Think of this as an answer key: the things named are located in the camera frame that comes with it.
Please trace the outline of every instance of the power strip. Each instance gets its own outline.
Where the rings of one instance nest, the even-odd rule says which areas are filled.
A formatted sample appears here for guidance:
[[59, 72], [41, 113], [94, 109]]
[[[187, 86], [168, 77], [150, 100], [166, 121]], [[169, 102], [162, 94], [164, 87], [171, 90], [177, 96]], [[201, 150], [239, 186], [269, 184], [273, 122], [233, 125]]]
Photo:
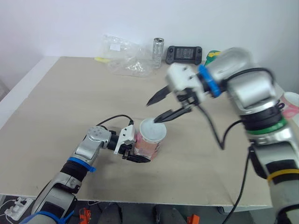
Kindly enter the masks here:
[[34, 199], [32, 198], [23, 198], [18, 197], [14, 202], [14, 206], [11, 206], [9, 209], [5, 210], [5, 214], [11, 217], [13, 220], [18, 221], [29, 206], [33, 203]]

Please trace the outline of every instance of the plastic bag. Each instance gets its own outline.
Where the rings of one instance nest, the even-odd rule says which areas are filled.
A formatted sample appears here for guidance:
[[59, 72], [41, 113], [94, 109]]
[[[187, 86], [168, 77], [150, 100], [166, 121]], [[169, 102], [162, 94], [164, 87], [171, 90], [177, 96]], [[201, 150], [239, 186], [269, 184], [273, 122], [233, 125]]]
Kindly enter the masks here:
[[151, 52], [140, 45], [115, 36], [104, 35], [101, 57], [116, 75], [146, 77], [153, 71]]

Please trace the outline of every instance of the table surface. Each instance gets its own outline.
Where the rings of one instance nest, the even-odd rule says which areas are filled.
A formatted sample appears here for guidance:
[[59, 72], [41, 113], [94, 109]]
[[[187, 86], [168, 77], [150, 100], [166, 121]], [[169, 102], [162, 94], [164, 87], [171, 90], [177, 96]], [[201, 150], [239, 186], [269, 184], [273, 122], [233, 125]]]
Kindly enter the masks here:
[[[37, 196], [59, 172], [87, 129], [116, 114], [127, 114], [138, 128], [180, 104], [172, 95], [146, 107], [166, 85], [168, 65], [150, 77], [112, 75], [91, 58], [61, 57], [0, 129], [0, 193]], [[207, 97], [202, 106], [220, 135], [238, 120], [226, 94]], [[119, 130], [125, 118], [106, 123]], [[221, 151], [205, 117], [197, 110], [167, 122], [157, 158], [147, 164], [121, 159], [101, 149], [77, 197], [137, 203], [232, 205], [240, 191], [249, 143], [242, 124], [234, 127]], [[249, 165], [241, 206], [270, 206], [267, 182]]]

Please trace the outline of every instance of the white wall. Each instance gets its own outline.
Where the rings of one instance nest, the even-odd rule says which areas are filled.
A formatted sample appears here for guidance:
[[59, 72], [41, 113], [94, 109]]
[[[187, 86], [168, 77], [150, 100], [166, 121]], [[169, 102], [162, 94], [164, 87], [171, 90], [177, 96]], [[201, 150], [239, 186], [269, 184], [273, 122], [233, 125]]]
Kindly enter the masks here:
[[151, 44], [249, 49], [299, 91], [298, 0], [1, 0], [0, 78], [12, 88], [43, 55], [96, 56], [103, 34]]

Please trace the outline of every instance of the pink cup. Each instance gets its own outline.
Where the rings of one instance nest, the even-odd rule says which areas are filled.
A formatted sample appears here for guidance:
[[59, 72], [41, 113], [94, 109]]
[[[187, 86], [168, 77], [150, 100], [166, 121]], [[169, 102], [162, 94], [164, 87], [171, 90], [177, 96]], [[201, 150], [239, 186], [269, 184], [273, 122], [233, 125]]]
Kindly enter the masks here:
[[145, 119], [139, 126], [134, 153], [153, 160], [167, 133], [166, 126], [162, 123], [154, 123], [153, 118]]
[[278, 106], [285, 118], [293, 119], [299, 126], [299, 94], [285, 92], [281, 96]]

